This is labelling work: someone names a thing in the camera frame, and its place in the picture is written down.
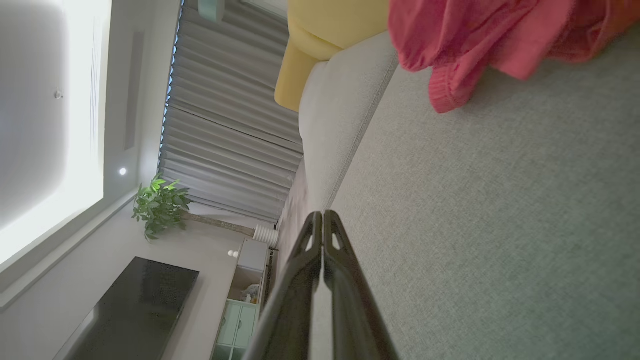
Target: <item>sofa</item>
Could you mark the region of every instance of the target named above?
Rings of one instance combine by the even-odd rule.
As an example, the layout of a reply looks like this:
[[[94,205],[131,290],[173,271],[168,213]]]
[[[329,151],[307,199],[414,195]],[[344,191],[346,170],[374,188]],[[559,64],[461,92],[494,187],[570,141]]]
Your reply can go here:
[[[312,211],[341,217],[401,359],[640,357],[640,27],[594,60],[487,70],[437,114],[388,33],[312,68]],[[331,359],[329,290],[312,359]]]

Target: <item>curtain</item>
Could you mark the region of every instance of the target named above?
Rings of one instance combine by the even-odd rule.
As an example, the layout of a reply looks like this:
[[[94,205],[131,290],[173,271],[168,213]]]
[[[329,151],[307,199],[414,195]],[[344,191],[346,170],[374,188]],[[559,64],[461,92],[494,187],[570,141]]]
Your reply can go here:
[[[273,99],[283,19],[227,1],[221,23],[182,8],[159,171],[195,202],[275,223],[302,158],[298,114]]]

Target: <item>sweater cuff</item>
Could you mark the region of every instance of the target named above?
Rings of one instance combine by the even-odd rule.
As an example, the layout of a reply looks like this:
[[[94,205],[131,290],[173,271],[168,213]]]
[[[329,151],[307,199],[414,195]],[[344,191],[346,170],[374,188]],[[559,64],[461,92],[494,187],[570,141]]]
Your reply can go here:
[[[439,113],[448,113],[466,104],[471,98],[473,88],[464,87],[452,89],[451,79],[453,78],[453,68],[456,64],[447,64],[433,67],[431,79],[429,80],[429,100],[433,109]]]

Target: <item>black tv screen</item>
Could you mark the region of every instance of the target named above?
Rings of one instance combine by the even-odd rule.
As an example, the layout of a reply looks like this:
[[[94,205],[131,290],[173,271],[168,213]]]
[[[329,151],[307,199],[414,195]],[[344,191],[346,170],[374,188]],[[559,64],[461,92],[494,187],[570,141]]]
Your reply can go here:
[[[134,258],[54,360],[157,360],[200,272]]]

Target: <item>yellow cushion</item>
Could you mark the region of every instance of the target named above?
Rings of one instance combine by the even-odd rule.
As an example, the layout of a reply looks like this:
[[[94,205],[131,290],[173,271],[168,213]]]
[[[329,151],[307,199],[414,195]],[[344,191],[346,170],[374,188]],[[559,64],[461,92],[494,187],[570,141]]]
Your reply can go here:
[[[275,90],[275,99],[280,106],[296,112],[299,110],[302,91],[311,70],[319,61],[300,51],[289,39]]]
[[[388,0],[289,0],[287,17],[307,33],[347,49],[385,31],[388,8]]]
[[[387,30],[388,0],[289,0],[289,43],[275,90],[298,111],[314,65]]]
[[[327,61],[343,50],[309,33],[293,17],[289,17],[287,21],[289,23],[289,43],[296,44],[296,47],[303,53],[320,61]]]

